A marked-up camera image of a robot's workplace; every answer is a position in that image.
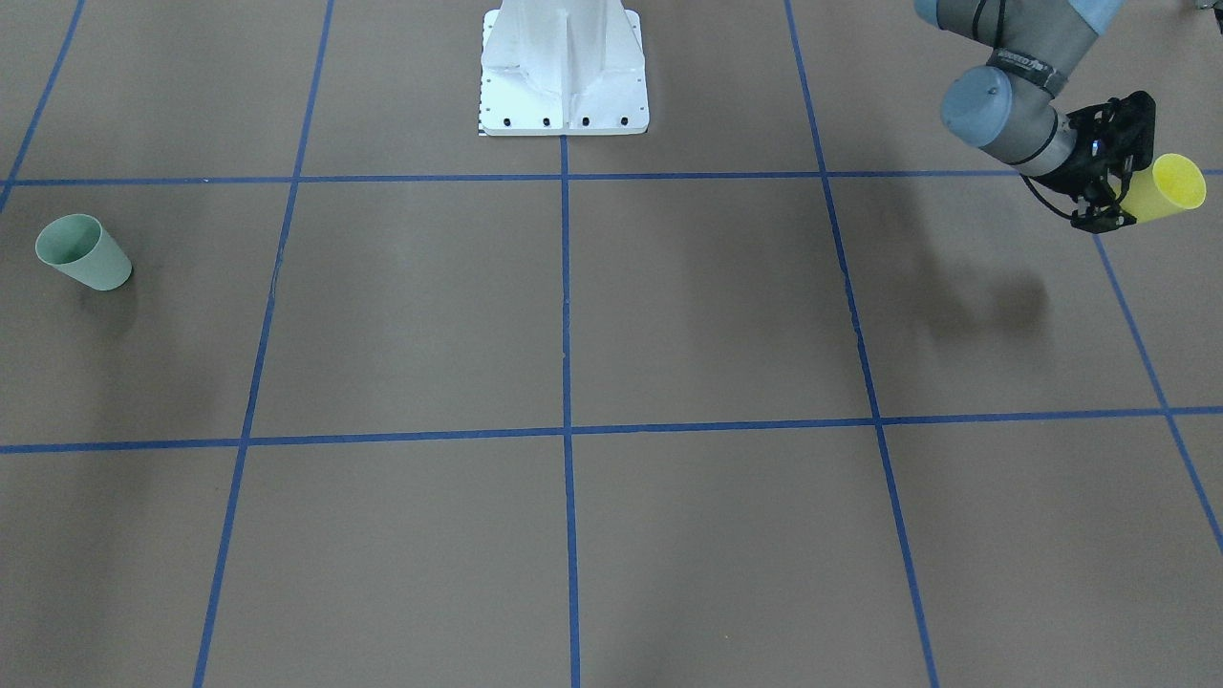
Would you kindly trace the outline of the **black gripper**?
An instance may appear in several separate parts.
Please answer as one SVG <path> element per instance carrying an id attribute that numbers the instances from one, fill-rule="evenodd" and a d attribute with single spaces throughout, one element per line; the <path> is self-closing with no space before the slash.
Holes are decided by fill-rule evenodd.
<path id="1" fill-rule="evenodd" d="M 1157 104 L 1146 90 L 1110 97 L 1066 115 L 1075 142 L 1069 156 L 1033 182 L 1076 204 L 1073 227 L 1106 233 L 1135 226 L 1123 207 L 1146 207 L 1157 197 L 1155 163 Z"/>

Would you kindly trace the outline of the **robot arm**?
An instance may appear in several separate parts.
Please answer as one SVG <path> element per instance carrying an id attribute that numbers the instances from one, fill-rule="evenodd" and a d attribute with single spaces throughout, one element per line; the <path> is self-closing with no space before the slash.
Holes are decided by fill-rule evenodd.
<path id="1" fill-rule="evenodd" d="M 1044 191 L 1073 200 L 1062 218 L 1092 233 L 1140 221 L 1139 175 L 1155 163 L 1157 105 L 1144 90 L 1059 112 L 1054 101 L 1119 1 L 917 1 L 927 24 L 989 48 L 951 83 L 942 122 L 965 144 Z"/>

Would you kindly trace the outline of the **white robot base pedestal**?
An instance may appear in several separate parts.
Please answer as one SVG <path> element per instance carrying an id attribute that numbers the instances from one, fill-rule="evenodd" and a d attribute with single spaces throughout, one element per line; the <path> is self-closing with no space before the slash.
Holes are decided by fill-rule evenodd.
<path id="1" fill-rule="evenodd" d="M 479 134 L 648 131 L 642 22 L 623 2 L 503 1 L 482 31 Z"/>

